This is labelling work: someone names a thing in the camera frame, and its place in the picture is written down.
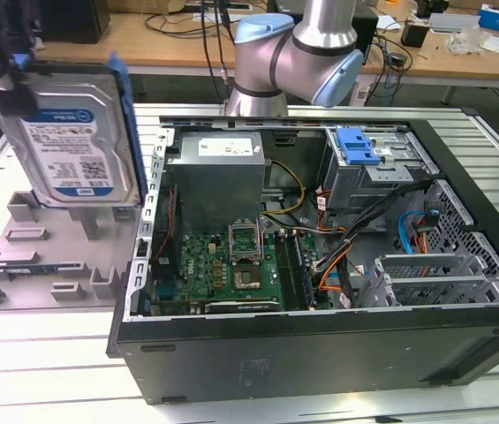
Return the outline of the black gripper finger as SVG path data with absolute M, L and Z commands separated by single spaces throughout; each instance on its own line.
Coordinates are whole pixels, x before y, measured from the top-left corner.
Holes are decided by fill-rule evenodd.
M 0 89 L 0 115 L 3 117 L 33 117 L 38 104 L 34 91 L 26 82 L 16 82 L 12 89 Z

